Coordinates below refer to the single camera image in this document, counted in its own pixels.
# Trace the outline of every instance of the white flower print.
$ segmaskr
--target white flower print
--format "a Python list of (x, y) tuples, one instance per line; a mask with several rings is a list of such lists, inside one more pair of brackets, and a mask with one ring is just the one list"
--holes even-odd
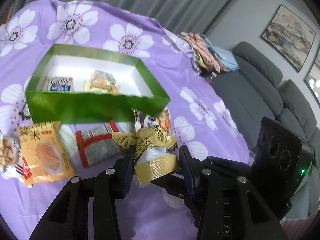
[[(178, 116), (173, 123), (172, 135), (177, 137), (177, 143), (174, 147), (171, 147), (168, 151), (174, 154), (178, 154), (178, 149), (182, 145), (186, 145), (193, 158), (204, 160), (208, 156), (207, 148), (200, 142), (193, 141), (195, 137), (195, 129), (193, 125), (188, 123), (187, 119), (183, 116)], [(185, 206), (183, 199), (169, 195), (165, 189), (162, 189), (162, 195), (166, 203), (172, 208), (182, 208)]]
[(185, 40), (181, 39), (180, 37), (173, 34), (172, 32), (169, 32), (166, 29), (164, 29), (164, 32), (166, 34), (162, 36), (162, 43), (166, 46), (171, 46), (175, 53), (191, 49), (191, 47)]
[(171, 147), (169, 152), (178, 154), (178, 149), (182, 145), (186, 145), (193, 158), (204, 160), (208, 156), (206, 146), (198, 141), (193, 141), (195, 137), (195, 129), (192, 124), (188, 123), (183, 116), (178, 116), (173, 123), (172, 135), (177, 137), (177, 144)]
[(146, 49), (151, 48), (153, 39), (151, 35), (142, 35), (143, 29), (133, 23), (128, 23), (126, 30), (120, 24), (113, 24), (110, 34), (115, 41), (106, 41), (104, 49), (121, 52), (136, 57), (149, 57)]
[(214, 123), (214, 121), (217, 120), (217, 118), (215, 117), (213, 112), (209, 110), (209, 107), (204, 103), (203, 100), (198, 98), (196, 94), (187, 87), (182, 88), (180, 96), (190, 103), (190, 111), (195, 115), (195, 117), (199, 121), (201, 121), (204, 118), (207, 125), (213, 131), (216, 130), (217, 126)]
[(221, 116), (221, 118), (224, 120), (225, 124), (228, 126), (231, 134), (236, 137), (237, 136), (237, 126), (235, 122), (232, 120), (230, 111), (226, 108), (223, 101), (221, 100), (218, 103), (215, 103), (214, 108), (218, 112), (218, 114)]
[[(181, 176), (177, 173), (174, 173), (173, 175), (178, 178), (183, 179), (183, 176)], [(183, 202), (183, 198), (178, 198), (178, 197), (169, 195), (164, 188), (162, 188), (162, 195), (163, 195), (163, 198), (166, 201), (166, 203), (172, 208), (179, 209), (179, 208), (183, 208), (185, 206), (185, 203)]]
[(57, 7), (57, 22), (49, 28), (47, 38), (56, 43), (73, 44), (74, 40), (79, 44), (85, 44), (90, 39), (90, 32), (86, 26), (91, 26), (98, 21), (98, 11), (89, 11), (92, 1), (83, 1), (77, 5), (77, 1), (71, 1), (66, 9)]
[(0, 130), (3, 134), (32, 124), (24, 95), (30, 79), (31, 77), (25, 81), (23, 88), (20, 84), (12, 84), (1, 93), (1, 101), (7, 104), (0, 107)]
[(27, 27), (35, 18), (36, 12), (26, 10), (20, 18), (12, 18), (7, 25), (0, 26), (0, 57), (7, 55), (13, 48), (24, 49), (26, 43), (34, 41), (38, 27)]

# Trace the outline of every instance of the picture frame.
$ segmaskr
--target picture frame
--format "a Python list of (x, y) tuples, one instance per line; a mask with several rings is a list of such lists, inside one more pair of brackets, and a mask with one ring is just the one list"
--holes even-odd
[(315, 61), (305, 78), (305, 82), (320, 106), (320, 47)]
[(315, 31), (304, 20), (281, 4), (261, 37), (300, 72), (315, 36)]

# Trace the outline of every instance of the blue cloth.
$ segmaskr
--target blue cloth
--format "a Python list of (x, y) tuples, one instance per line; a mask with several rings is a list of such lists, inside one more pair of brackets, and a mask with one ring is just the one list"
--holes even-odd
[(225, 65), (228, 70), (238, 70), (238, 63), (236, 62), (235, 57), (233, 56), (231, 51), (213, 46), (204, 34), (202, 34), (201, 37), (204, 40), (205, 45), (210, 53), (215, 56), (216, 59), (219, 60), (223, 65)]

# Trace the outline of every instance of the cracker package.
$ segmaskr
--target cracker package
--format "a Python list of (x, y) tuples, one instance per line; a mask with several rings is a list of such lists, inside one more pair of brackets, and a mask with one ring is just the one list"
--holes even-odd
[(75, 174), (61, 146), (60, 122), (43, 122), (19, 129), (25, 185), (53, 182)]
[(119, 94), (119, 90), (111, 89), (111, 88), (102, 88), (102, 87), (95, 87), (91, 85), (91, 83), (84, 81), (83, 85), (84, 92), (91, 92), (91, 93), (102, 93), (102, 94)]
[(113, 131), (119, 130), (114, 121), (109, 121), (93, 130), (76, 132), (82, 167), (89, 167), (114, 155), (125, 154), (126, 150), (112, 140)]
[(178, 158), (166, 152), (176, 137), (166, 135), (160, 125), (141, 128), (135, 134), (113, 132), (112, 139), (127, 150), (136, 145), (134, 169), (140, 184), (180, 169)]
[(111, 73), (95, 70), (91, 75), (91, 89), (100, 88), (118, 94), (119, 86)]
[(48, 91), (73, 91), (72, 77), (47, 77), (44, 90)]

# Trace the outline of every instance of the bed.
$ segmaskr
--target bed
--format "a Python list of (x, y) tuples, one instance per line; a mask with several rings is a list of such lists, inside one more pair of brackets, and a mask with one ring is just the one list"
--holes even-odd
[[(222, 99), (192, 69), (188, 44), (155, 19), (91, 1), (29, 3), (0, 27), (0, 129), (8, 134), (32, 124), (24, 90), (37, 63), (54, 43), (104, 48), (140, 57), (170, 96), (171, 133), (192, 156), (247, 163), (249, 150)], [(118, 123), (129, 131), (130, 123)], [(74, 133), (98, 124), (64, 124), (60, 139), (82, 179), (112, 167), (119, 156), (82, 168)], [(19, 240), (27, 240), (68, 180), (27, 188), (0, 177), (0, 214)], [(181, 199), (134, 178), (125, 200), (116, 202), (122, 239), (195, 239), (191, 212)], [(92, 239), (92, 221), (89, 222)]]

